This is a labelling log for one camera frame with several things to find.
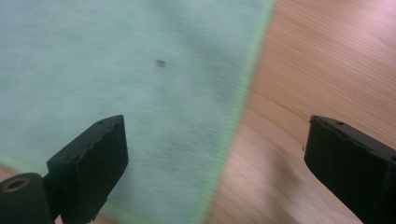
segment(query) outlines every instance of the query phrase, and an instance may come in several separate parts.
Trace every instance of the small dark spot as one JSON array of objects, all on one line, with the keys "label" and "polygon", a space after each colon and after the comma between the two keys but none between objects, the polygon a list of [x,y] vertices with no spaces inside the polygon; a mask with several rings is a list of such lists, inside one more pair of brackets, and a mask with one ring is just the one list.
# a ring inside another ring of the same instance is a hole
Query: small dark spot
[{"label": "small dark spot", "polygon": [[165,67],[166,66],[166,62],[162,61],[162,60],[157,60],[155,61],[158,67]]}]

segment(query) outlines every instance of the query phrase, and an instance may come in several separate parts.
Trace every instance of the wood grain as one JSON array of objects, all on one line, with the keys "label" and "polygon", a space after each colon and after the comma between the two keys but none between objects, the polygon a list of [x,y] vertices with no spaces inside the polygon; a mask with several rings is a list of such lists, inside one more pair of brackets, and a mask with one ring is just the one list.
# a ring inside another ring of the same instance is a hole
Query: wood grain
[{"label": "wood grain", "polygon": [[206,222],[360,223],[306,168],[308,121],[396,148],[395,59],[396,1],[279,0]]}]

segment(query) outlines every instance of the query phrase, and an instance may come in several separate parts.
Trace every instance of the light blue cloth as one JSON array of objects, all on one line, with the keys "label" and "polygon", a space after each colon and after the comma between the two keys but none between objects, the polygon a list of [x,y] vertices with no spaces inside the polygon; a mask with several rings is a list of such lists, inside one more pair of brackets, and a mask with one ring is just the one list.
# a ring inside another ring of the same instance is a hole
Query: light blue cloth
[{"label": "light blue cloth", "polygon": [[1,1],[0,162],[44,175],[91,124],[123,114],[131,163],[104,211],[202,222],[272,4]]}]

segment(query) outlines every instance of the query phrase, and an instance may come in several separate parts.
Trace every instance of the clamp jaw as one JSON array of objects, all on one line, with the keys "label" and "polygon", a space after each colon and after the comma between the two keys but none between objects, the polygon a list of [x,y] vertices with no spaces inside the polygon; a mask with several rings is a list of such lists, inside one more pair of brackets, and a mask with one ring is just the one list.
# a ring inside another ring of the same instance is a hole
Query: clamp jaw
[{"label": "clamp jaw", "polygon": [[0,183],[0,223],[85,224],[95,219],[128,164],[123,115],[102,119],[47,161],[44,177]]}]

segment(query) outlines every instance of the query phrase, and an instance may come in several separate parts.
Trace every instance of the fabric edge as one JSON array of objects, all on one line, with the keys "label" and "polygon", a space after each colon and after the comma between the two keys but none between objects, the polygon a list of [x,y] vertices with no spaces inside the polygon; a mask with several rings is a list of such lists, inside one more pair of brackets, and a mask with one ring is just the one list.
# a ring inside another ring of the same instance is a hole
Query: fabric edge
[{"label": "fabric edge", "polygon": [[259,23],[260,29],[253,37],[253,44],[251,45],[250,53],[247,59],[247,66],[244,76],[240,82],[239,88],[236,93],[236,99],[234,101],[233,112],[231,113],[231,118],[226,126],[224,134],[219,140],[219,147],[216,152],[215,162],[212,164],[211,173],[205,179],[204,188],[202,189],[201,195],[199,196],[199,201],[193,209],[193,215],[188,220],[189,224],[199,224],[204,223],[206,215],[210,209],[211,202],[213,201],[213,196],[215,195],[216,188],[219,185],[219,180],[225,169],[225,164],[227,158],[231,152],[231,145],[233,143],[233,138],[236,135],[237,128],[239,126],[239,121],[241,119],[243,110],[245,108],[245,101],[248,98],[248,87],[251,84],[251,79],[253,77],[254,70],[256,69],[256,64],[262,50],[262,39],[266,35],[268,29],[269,21],[273,16],[275,10],[276,0],[269,0],[269,2],[264,6],[261,21]]}]

